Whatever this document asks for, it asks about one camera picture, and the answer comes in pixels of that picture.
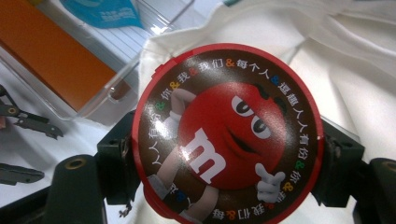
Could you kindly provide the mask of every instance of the white fabric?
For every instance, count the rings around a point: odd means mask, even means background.
[[[245,0],[220,5],[203,27],[148,40],[141,54],[139,91],[155,68],[188,49],[221,42],[250,45],[280,58],[301,76],[321,116],[361,139],[365,161],[396,160],[395,36],[396,1]],[[144,201],[136,204],[145,207],[138,210],[152,212]],[[321,215],[315,211],[331,210],[309,204],[305,201],[297,210],[304,223],[317,222],[311,216]],[[302,212],[307,208],[317,210]],[[337,219],[337,214],[320,223],[351,223],[350,212],[341,211],[348,219]],[[153,212],[150,216],[167,223]],[[134,221],[148,222],[139,218]]]

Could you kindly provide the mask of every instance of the orange object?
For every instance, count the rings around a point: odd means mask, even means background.
[[[27,0],[32,6],[37,6],[40,4],[43,0]]]
[[[76,111],[115,72],[26,0],[3,0],[0,45]]]

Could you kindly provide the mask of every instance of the black clip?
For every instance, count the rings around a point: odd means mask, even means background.
[[[11,105],[5,105],[0,101],[0,116],[17,118],[18,121],[15,125],[24,129],[45,133],[46,136],[54,139],[57,139],[58,136],[64,136],[58,127],[49,124],[49,119],[21,110],[8,94],[7,90],[0,84],[0,97],[3,96],[7,97]]]
[[[34,169],[0,163],[0,184],[30,184],[44,177],[44,173]]]

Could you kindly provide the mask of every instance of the round badge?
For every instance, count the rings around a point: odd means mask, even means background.
[[[314,187],[323,154],[304,83],[274,56],[237,44],[160,66],[132,133],[148,203],[183,223],[277,223]]]

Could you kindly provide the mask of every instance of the transparent plastic container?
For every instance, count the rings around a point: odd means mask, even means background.
[[[133,26],[97,29],[70,14],[59,0],[43,1],[38,5],[41,12],[116,71],[116,75],[79,111],[69,106],[4,49],[0,49],[0,61],[60,119],[86,118],[111,126],[137,104],[139,52],[145,41],[150,36],[202,22],[204,17],[191,9],[193,3],[194,0],[136,0],[134,5],[144,29]],[[187,23],[186,12],[190,18]]]

